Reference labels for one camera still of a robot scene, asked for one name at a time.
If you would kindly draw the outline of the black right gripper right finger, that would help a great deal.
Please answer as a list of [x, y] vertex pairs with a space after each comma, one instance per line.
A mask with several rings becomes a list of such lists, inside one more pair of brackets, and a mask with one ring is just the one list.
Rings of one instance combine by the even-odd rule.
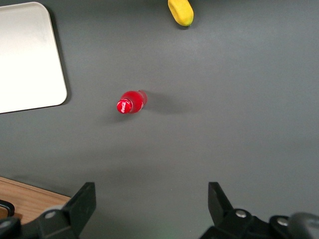
[[217, 182], [208, 184], [208, 209], [214, 225], [202, 239], [248, 239], [254, 217], [246, 210], [235, 209]]

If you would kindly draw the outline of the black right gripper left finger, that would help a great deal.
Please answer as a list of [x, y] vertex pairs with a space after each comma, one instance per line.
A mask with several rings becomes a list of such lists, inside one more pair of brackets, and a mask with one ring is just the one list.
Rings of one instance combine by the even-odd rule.
[[44, 212], [38, 219], [40, 239], [78, 239], [96, 209], [94, 182], [86, 182], [61, 208]]

